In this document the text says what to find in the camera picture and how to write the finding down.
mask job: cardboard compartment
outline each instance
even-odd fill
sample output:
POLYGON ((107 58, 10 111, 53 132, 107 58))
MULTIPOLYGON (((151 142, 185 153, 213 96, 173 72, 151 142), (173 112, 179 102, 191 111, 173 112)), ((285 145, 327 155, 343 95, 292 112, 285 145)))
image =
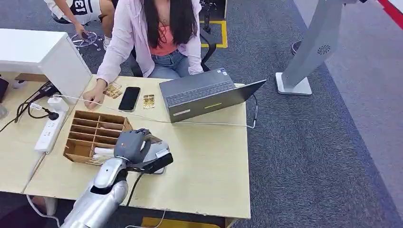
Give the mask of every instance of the cardboard compartment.
POLYGON ((109 138, 104 136, 95 136, 95 143, 103 143, 115 146, 117 143, 117 138, 109 138))
POLYGON ((116 124, 116 123, 98 122, 97 128, 122 131, 124 126, 122 124, 116 124))
POLYGON ((99 113, 76 111, 76 113, 74 114, 74 118, 98 121, 100 115, 101 114, 99 114, 99 113))
POLYGON ((96 127, 98 124, 98 121, 92 121, 92 120, 84 120, 84 119, 73 119, 73 124, 78 125, 78 126, 86 126, 86 127, 96 127))
POLYGON ((87 141, 87 142, 94 142, 94 135, 93 134, 84 134, 84 133, 76 133, 76 132, 70 132, 68 134, 69 139, 78 139, 82 141, 87 141))
POLYGON ((64 156, 72 162, 85 163, 91 159, 92 142, 67 139, 64 156))
POLYGON ((71 125, 71 132, 77 132, 77 133, 85 133, 85 134, 95 134, 96 128, 94 127, 85 127, 85 126, 80 126, 80 125, 71 125))
POLYGON ((64 150, 72 162, 102 165, 104 159, 94 157, 95 147, 113 149, 123 130, 132 130, 122 116, 76 111, 64 150))
POLYGON ((124 124, 125 123, 125 118, 117 115, 106 115, 103 114, 99 117, 100 122, 106 122, 106 123, 113 123, 113 124, 124 124))
POLYGON ((119 138, 120 131, 110 131, 110 130, 104 130, 104 129, 97 129, 96 130, 96 135, 100 136, 106 136, 106 137, 111 137, 111 138, 119 138))

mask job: woman's hand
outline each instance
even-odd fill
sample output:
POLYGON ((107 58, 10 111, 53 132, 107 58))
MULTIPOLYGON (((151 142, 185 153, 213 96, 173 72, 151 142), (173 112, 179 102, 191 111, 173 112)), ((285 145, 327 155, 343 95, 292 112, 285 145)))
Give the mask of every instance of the woman's hand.
POLYGON ((76 24, 74 24, 74 28, 76 29, 76 32, 77 32, 78 36, 81 39, 84 39, 83 38, 83 33, 85 33, 85 34, 87 33, 87 31, 84 28, 84 26, 82 26, 80 23, 76 23, 76 24))
MULTIPOLYGON (((83 94, 84 100, 102 103, 104 101, 104 97, 105 97, 105 95, 104 95, 105 87, 106 87, 106 81, 104 81, 102 79, 98 79, 96 81, 96 86, 92 90, 87 91, 83 94)), ((88 101, 84 101, 84 104, 88 109, 93 109, 96 107, 96 103, 92 103, 92 102, 88 102, 88 101)))

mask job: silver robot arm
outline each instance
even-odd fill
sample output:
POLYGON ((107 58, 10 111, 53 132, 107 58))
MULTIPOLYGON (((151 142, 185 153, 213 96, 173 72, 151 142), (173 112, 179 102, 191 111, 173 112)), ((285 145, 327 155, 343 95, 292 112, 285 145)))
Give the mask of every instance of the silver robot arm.
POLYGON ((170 152, 152 161, 143 162, 151 147, 152 137, 146 129, 122 132, 114 148, 114 158, 101 166, 96 177, 74 203, 61 227, 103 227, 127 195, 128 171, 154 173, 172 163, 170 152))
POLYGON ((74 203, 62 228, 101 228, 127 195, 126 160, 111 158, 74 203))

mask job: card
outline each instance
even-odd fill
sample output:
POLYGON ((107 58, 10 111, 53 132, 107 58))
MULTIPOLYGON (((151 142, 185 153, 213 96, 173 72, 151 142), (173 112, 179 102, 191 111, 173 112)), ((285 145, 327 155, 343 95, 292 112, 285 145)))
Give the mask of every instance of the card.
POLYGON ((143 108, 150 109, 155 108, 155 96, 154 94, 143 96, 143 108))
POLYGON ((106 90, 104 91, 104 94, 108 97, 111 97, 113 99, 118 98, 123 92, 120 90, 122 88, 122 85, 118 83, 112 83, 109 84, 106 90))

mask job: electrical outlet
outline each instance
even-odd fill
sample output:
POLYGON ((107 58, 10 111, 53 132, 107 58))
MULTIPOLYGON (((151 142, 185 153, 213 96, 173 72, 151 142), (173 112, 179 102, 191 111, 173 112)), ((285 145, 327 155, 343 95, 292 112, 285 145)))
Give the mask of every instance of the electrical outlet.
POLYGON ((66 117, 66 112, 60 111, 57 113, 59 114, 59 118, 56 120, 48 120, 46 122, 37 144, 35 145, 35 151, 45 153, 50 153, 52 151, 66 117))

